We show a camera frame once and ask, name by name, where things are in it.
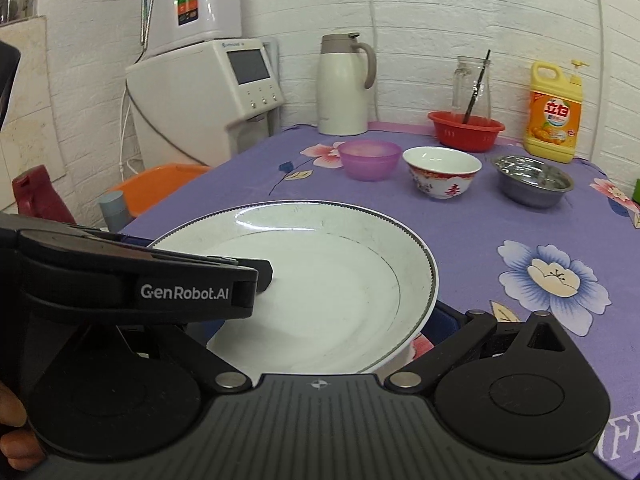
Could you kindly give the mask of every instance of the flower print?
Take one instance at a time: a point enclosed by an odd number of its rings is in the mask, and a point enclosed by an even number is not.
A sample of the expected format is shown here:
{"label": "flower print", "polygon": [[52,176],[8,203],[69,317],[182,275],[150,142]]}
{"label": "flower print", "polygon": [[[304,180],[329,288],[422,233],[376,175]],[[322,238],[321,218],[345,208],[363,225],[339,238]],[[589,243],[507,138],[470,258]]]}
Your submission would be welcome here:
{"label": "flower print", "polygon": [[340,153],[338,153],[338,146],[341,144],[344,144],[344,142],[334,142],[333,146],[316,144],[301,151],[300,155],[317,157],[314,160],[314,166],[319,166],[320,168],[341,168],[342,161],[340,160]]}
{"label": "flower print", "polygon": [[498,303],[497,301],[490,301],[491,308],[494,311],[495,319],[502,323],[520,323],[520,318],[516,316],[507,306]]}
{"label": "flower print", "polygon": [[591,313],[604,314],[611,304],[593,269],[554,245],[532,249],[506,240],[498,254],[511,269],[498,278],[505,293],[532,312],[550,309],[576,335],[587,335]]}
{"label": "flower print", "polygon": [[590,184],[590,186],[593,187],[593,189],[601,192],[603,195],[609,197],[614,202],[617,202],[621,206],[626,207],[627,209],[629,209],[629,211],[633,213],[640,213],[638,204],[636,204],[627,195],[620,191],[618,186],[616,186],[613,182],[604,180],[602,178],[594,178],[593,184]]}

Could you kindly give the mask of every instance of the pink plastic bowl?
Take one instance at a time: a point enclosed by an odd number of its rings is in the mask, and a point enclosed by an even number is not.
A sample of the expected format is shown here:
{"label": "pink plastic bowl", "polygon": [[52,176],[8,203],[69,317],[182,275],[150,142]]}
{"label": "pink plastic bowl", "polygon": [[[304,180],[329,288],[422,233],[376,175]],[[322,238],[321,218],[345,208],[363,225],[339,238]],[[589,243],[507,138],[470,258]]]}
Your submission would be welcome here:
{"label": "pink plastic bowl", "polygon": [[344,171],[355,180],[385,180],[398,165],[402,148],[386,140],[348,140],[338,146]]}

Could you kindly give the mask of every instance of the white plate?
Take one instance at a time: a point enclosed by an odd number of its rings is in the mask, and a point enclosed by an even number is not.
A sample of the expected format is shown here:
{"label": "white plate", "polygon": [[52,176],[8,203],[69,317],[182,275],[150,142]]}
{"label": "white plate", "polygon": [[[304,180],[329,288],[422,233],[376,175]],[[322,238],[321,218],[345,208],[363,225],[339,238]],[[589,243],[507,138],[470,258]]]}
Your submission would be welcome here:
{"label": "white plate", "polygon": [[182,253],[264,258],[273,281],[249,319],[207,347],[262,373],[372,372],[402,353],[438,294],[431,251],[400,222],[354,205],[269,202],[213,213],[156,240]]}

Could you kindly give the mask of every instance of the human hand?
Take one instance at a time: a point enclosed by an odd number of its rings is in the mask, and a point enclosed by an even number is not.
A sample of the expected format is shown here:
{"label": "human hand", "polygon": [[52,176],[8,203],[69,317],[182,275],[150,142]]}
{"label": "human hand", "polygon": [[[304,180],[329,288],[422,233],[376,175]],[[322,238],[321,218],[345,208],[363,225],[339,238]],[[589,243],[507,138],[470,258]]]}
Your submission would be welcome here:
{"label": "human hand", "polygon": [[[0,424],[21,428],[27,422],[27,412],[4,384],[0,383]],[[0,438],[0,452],[9,465],[20,471],[28,471],[44,460],[44,453],[31,430],[15,430]]]}

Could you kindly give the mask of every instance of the purple tablecloth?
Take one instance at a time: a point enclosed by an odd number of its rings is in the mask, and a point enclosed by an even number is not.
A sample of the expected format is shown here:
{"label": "purple tablecloth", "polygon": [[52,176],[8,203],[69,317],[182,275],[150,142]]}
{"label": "purple tablecloth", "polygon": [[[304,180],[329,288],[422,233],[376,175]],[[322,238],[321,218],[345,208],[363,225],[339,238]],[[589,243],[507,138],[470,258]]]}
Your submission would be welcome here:
{"label": "purple tablecloth", "polygon": [[[389,132],[360,138],[391,140],[404,149],[436,144],[431,137]],[[345,139],[296,126],[187,184],[126,233],[156,238],[199,216],[265,200],[332,200],[390,215],[433,251],[440,299],[450,306],[504,309],[520,320],[531,310],[556,314],[609,391],[611,419],[596,453],[628,478],[640,472],[640,230],[590,186],[606,178],[598,168],[583,160],[563,166],[575,189],[555,208],[532,210],[501,195],[490,163],[524,151],[495,146],[478,155],[484,167],[465,194],[438,201],[415,189],[403,162],[389,180],[356,182],[342,169],[319,168],[300,155],[336,140]],[[289,161],[296,171],[314,172],[285,181],[278,167]]]}

